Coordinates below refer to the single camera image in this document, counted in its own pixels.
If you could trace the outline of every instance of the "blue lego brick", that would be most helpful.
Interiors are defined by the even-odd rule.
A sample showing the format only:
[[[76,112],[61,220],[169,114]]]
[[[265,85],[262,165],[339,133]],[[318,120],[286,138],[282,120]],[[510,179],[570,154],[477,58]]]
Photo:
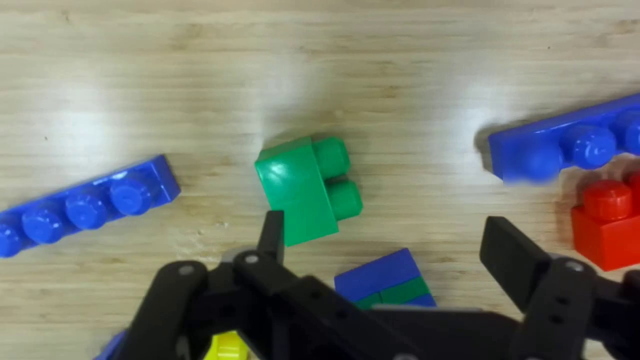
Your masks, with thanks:
[[[0,212],[0,258],[164,207],[179,187],[164,157]]]
[[[423,294],[423,297],[418,297],[414,300],[407,300],[406,304],[436,309],[436,300],[429,294]]]
[[[354,271],[335,276],[335,290],[349,303],[363,300],[372,294],[402,283],[420,279],[420,269],[407,248],[391,252],[374,263],[361,265]]]
[[[126,333],[118,333],[94,360],[113,360],[115,353],[119,351],[121,342],[126,339]]]
[[[640,154],[640,95],[552,117],[488,138],[491,171],[503,182],[547,182],[563,169],[600,169],[615,154]]]

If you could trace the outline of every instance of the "yellow lego brick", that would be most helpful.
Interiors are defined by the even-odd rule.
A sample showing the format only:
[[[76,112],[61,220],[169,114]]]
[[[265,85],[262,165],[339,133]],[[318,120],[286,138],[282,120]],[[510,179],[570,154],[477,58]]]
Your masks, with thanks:
[[[203,360],[248,360],[250,353],[238,333],[222,333],[211,339]]]

